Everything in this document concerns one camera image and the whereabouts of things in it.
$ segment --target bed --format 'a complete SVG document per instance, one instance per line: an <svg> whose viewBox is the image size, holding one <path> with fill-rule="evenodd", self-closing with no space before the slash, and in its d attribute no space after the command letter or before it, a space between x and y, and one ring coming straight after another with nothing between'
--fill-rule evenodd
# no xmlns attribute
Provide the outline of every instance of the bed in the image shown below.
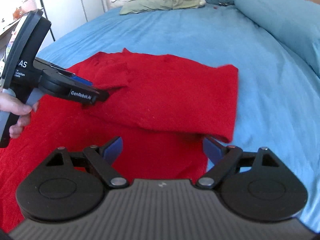
<svg viewBox="0 0 320 240"><path fill-rule="evenodd" d="M126 48L210 67L233 64L239 91L231 143L244 151L267 146L293 171L308 190L299 219L319 232L320 78L308 63L235 5L128 15L120 10L109 10L37 56L68 68L99 51Z"/></svg>

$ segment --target ribbed gray surface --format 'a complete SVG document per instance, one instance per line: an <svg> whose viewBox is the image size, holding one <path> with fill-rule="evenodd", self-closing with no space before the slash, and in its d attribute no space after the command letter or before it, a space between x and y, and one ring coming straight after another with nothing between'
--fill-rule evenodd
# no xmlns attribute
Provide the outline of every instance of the ribbed gray surface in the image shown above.
<svg viewBox="0 0 320 240"><path fill-rule="evenodd" d="M86 217L64 224L25 220L14 240L307 240L314 234L297 219L278 224L244 220L221 205L212 191L189 180L135 180L113 190Z"/></svg>

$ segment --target metal screw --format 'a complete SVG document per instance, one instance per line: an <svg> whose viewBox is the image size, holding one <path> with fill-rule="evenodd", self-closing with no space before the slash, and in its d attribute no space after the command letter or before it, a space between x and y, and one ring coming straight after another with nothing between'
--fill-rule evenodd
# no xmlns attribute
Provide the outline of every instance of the metal screw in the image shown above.
<svg viewBox="0 0 320 240"><path fill-rule="evenodd" d="M121 177L116 177L116 178L113 178L113 179L111 180L111 184L112 184L113 186L117 186L117 187L123 186L123 185L125 185L126 183L127 183L127 180L126 180L125 178L121 178Z"/></svg>
<svg viewBox="0 0 320 240"><path fill-rule="evenodd" d="M214 184L214 180L212 178L203 177L198 180L199 184L202 186L210 187Z"/></svg>

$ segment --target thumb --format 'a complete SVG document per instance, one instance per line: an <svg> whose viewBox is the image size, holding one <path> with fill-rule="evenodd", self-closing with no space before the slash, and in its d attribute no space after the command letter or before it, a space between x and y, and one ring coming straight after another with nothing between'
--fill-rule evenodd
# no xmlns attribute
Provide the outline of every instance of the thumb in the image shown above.
<svg viewBox="0 0 320 240"><path fill-rule="evenodd" d="M17 98L0 92L0 111L10 112L15 115L26 115L31 110L31 106L24 105Z"/></svg>

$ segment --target logo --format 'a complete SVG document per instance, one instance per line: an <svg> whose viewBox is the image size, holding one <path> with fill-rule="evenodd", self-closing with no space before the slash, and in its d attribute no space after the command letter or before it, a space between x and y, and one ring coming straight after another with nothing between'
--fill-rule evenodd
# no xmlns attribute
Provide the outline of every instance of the logo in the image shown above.
<svg viewBox="0 0 320 240"><path fill-rule="evenodd" d="M165 186L167 186L167 184L165 182L161 182L161 183L158 184L158 186L159 187L165 187Z"/></svg>
<svg viewBox="0 0 320 240"><path fill-rule="evenodd" d="M24 76L25 76L25 74L24 74L24 73L22 73L22 72L19 72L19 70L18 70L18 69L16 69L16 71L15 71L15 73L14 73L14 76L15 76L15 77L24 77Z"/></svg>
<svg viewBox="0 0 320 240"><path fill-rule="evenodd" d="M89 100L91 99L91 96L86 95L86 94L82 94L82 93L79 93L79 92L71 91L71 95L75 96L75 97L84 98L84 99L89 99Z"/></svg>
<svg viewBox="0 0 320 240"><path fill-rule="evenodd" d="M20 63L19 63L19 66L21 66L21 67L27 67L27 65L28 65L28 62L26 62L26 61L20 61Z"/></svg>

